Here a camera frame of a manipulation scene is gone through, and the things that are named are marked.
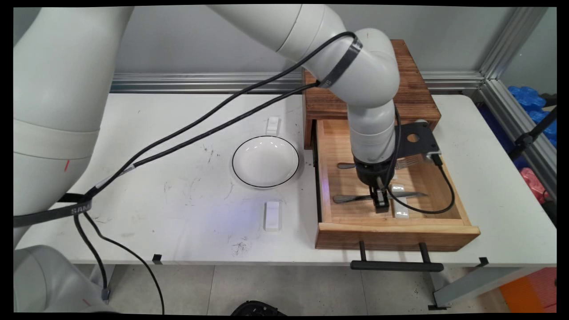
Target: orange object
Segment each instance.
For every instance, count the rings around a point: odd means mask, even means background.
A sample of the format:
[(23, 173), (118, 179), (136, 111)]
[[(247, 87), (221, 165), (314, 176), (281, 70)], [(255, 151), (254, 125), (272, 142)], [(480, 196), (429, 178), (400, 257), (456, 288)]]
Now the orange object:
[(512, 313), (557, 313), (557, 268), (544, 268), (500, 287)]

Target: white rectangular object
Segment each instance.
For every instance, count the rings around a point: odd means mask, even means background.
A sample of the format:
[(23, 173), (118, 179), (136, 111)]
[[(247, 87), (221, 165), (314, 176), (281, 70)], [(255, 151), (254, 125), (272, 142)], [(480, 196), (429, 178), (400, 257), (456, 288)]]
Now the white rectangular object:
[(265, 231), (281, 229), (281, 204), (278, 201), (265, 203)]
[[(405, 191), (405, 188), (403, 187), (402, 184), (392, 184), (391, 185), (391, 191), (393, 193), (395, 192), (402, 192)], [(403, 202), (404, 204), (407, 204), (407, 199), (406, 198), (398, 198), (399, 201)], [(407, 207), (401, 205), (399, 202), (393, 200), (393, 212), (395, 214), (395, 218), (398, 219), (409, 219), (409, 209), (407, 209)]]
[(279, 135), (279, 117), (269, 117), (267, 120), (267, 136), (278, 136)]

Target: white wall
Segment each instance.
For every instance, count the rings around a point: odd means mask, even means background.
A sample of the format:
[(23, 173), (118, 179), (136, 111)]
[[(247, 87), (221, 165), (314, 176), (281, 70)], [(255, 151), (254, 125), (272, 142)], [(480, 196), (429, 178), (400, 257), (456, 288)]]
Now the white wall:
[(547, 9), (500, 80), (508, 87), (527, 85), (539, 93), (557, 93), (557, 8)]
[[(375, 27), (405, 40), (421, 71), (477, 70), (513, 12), (506, 7), (330, 6), (349, 30)], [(204, 5), (142, 6), (125, 31), (117, 72), (277, 72), (290, 65)]]

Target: drawer handle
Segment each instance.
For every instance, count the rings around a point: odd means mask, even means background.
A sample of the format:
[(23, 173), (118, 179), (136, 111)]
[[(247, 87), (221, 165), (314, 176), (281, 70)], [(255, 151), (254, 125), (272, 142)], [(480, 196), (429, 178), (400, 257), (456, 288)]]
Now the drawer handle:
[(368, 261), (365, 258), (364, 242), (360, 241), (361, 261), (353, 260), (350, 263), (352, 270), (383, 270), (383, 271), (423, 271), (441, 272), (444, 266), (441, 263), (433, 263), (428, 256), (427, 244), (419, 243), (419, 249), (423, 262), (395, 262), (395, 261)]

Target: black strap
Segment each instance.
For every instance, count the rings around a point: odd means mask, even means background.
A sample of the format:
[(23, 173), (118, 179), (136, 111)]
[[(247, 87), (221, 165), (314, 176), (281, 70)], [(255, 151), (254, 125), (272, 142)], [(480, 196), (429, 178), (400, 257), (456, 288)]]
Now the black strap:
[(82, 194), (64, 194), (61, 199), (57, 202), (78, 202), (77, 204), (72, 204), (71, 206), (66, 206), (62, 208), (36, 212), (34, 214), (14, 216), (14, 228), (26, 227), (28, 225), (33, 225), (37, 223), (47, 222), (59, 218), (69, 217), (73, 215), (82, 214), (91, 210), (91, 199), (87, 201), (82, 201), (84, 195)]
[(334, 85), (334, 83), (338, 81), (338, 79), (344, 74), (344, 71), (346, 71), (346, 69), (348, 69), (348, 67), (356, 59), (357, 55), (360, 53), (363, 47), (364, 45), (361, 44), (360, 40), (357, 37), (355, 37), (348, 50), (346, 50), (346, 53), (344, 53), (342, 59), (340, 59), (332, 71), (330, 71), (330, 73), (324, 77), (324, 79), (320, 82), (319, 87), (329, 88)]

